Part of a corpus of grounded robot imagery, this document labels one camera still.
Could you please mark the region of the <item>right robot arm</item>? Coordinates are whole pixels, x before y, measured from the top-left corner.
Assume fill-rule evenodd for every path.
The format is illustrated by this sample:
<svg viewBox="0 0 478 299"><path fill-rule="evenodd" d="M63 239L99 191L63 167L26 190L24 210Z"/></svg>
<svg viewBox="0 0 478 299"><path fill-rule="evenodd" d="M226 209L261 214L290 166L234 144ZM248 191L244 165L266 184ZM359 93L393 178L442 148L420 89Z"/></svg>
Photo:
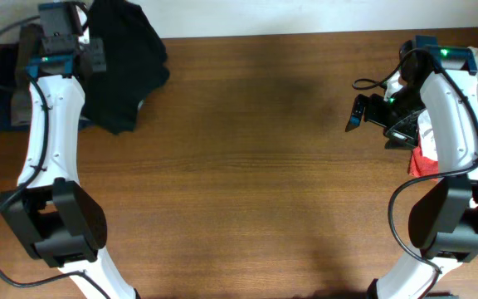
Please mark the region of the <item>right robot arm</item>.
<svg viewBox="0 0 478 299"><path fill-rule="evenodd" d="M410 240L366 297L428 298L448 272L478 257L478 66L467 47L444 47L435 37L403 43L400 61L381 81L358 79L347 124L383 128L387 147L414 150L422 142L418 117L428 114L439 170L434 187L413 207Z"/></svg>

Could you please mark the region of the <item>black shorts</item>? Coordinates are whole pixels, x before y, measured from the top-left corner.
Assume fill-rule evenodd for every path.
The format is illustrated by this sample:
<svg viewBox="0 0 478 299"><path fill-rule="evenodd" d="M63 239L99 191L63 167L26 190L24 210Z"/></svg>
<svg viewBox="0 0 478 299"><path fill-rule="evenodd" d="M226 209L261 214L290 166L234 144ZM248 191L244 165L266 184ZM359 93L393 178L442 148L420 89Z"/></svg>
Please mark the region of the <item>black shorts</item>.
<svg viewBox="0 0 478 299"><path fill-rule="evenodd" d="M86 80L82 114L112 134L133 131L140 106L169 79L166 47L143 8L125 0L93 2L89 28L103 42L106 70Z"/></svg>

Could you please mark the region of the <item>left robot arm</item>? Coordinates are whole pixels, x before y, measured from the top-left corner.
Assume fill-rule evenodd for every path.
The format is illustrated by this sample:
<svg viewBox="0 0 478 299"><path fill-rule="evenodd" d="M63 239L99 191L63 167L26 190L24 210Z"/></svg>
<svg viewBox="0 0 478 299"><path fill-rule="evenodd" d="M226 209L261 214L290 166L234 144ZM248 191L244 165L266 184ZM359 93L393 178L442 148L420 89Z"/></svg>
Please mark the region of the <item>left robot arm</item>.
<svg viewBox="0 0 478 299"><path fill-rule="evenodd" d="M103 44L92 38L83 2L38 7L43 33L24 66L32 103L27 157L13 191L0 195L0 216L29 257L69 277L87 298L137 298L107 247L101 206L80 186L77 140L83 83L106 69Z"/></svg>

